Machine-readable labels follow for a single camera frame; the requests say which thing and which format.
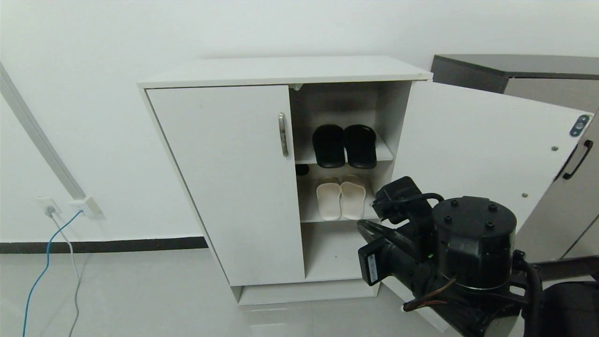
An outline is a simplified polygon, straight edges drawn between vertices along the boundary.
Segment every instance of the door handle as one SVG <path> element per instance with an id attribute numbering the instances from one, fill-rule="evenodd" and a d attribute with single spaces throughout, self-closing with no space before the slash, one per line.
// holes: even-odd
<path id="1" fill-rule="evenodd" d="M 572 173 L 564 173 L 564 177 L 563 178 L 565 180 L 569 180 L 570 178 L 572 178 L 576 174 L 576 171 L 578 171 L 578 168 L 582 165 L 582 162 L 585 161 L 586 156 L 589 155 L 589 152 L 593 148 L 593 141 L 587 139 L 587 140 L 585 140 L 585 142 L 584 142 L 583 145 L 586 147 L 585 154 L 582 156 L 582 159 L 578 162 L 578 165 L 574 168 L 574 170 L 572 171 Z"/>
<path id="2" fill-rule="evenodd" d="M 281 136 L 281 149 L 283 150 L 283 157 L 289 155 L 289 149 L 287 148 L 287 131 L 285 130 L 285 114 L 279 113 L 279 135 Z"/>

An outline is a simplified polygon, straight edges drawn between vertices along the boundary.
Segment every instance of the closed cabinet door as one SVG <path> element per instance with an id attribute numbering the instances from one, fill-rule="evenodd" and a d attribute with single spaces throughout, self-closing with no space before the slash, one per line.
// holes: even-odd
<path id="1" fill-rule="evenodd" d="M 393 179 L 422 192 L 486 197 L 508 207 L 520 228 L 575 147 L 579 110 L 433 82 L 412 84 Z M 410 290 L 392 278 L 404 300 Z M 443 329 L 432 311 L 425 318 Z"/>
<path id="2" fill-rule="evenodd" d="M 147 93 L 229 283 L 303 280 L 288 87 Z"/>

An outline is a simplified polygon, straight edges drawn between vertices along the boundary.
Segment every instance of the wall outlet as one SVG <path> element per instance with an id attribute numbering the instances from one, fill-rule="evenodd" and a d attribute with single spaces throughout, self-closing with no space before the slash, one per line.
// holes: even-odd
<path id="1" fill-rule="evenodd" d="M 82 200 L 73 200 L 68 202 L 69 206 L 73 208 L 75 212 L 83 211 L 83 215 L 88 218 L 93 218 L 94 216 L 98 216 L 102 214 L 102 210 L 96 204 L 96 201 L 93 200 L 92 197 L 86 197 Z"/>
<path id="2" fill-rule="evenodd" d="M 46 207 L 52 206 L 52 207 L 54 207 L 54 213 L 56 213 L 56 214 L 62 213 L 60 208 L 58 208 L 58 205 L 56 205 L 54 200 L 50 197 L 37 197 L 37 198 L 35 198 L 35 201 L 38 203 L 38 205 L 40 206 L 40 208 L 43 212 L 46 211 Z"/>

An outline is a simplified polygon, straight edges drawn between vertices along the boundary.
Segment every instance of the gray tile floor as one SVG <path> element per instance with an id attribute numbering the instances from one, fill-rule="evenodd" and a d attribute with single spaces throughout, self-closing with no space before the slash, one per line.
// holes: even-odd
<path id="1" fill-rule="evenodd" d="M 83 280 L 73 336 L 457 336 L 439 333 L 382 286 L 378 297 L 238 306 L 207 249 L 77 254 Z M 21 336 L 44 255 L 0 255 L 0 336 Z M 67 336 L 75 316 L 68 254 L 52 255 L 35 289 L 27 336 Z M 511 335 L 522 336 L 519 321 Z"/>

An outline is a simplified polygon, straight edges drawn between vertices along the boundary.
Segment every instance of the black handle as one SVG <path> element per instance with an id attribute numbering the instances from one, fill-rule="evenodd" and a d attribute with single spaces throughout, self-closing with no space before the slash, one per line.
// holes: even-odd
<path id="1" fill-rule="evenodd" d="M 589 152 L 593 148 L 593 141 L 587 139 L 587 140 L 585 140 L 585 143 L 583 145 L 586 147 L 585 155 L 582 156 L 582 159 L 578 162 L 578 165 L 574 168 L 574 171 L 572 171 L 572 173 L 564 173 L 564 179 L 565 180 L 569 180 L 570 178 L 572 178 L 576 174 L 576 171 L 578 171 L 578 168 L 582 165 L 582 162 L 585 161 L 586 156 L 589 155 Z"/>

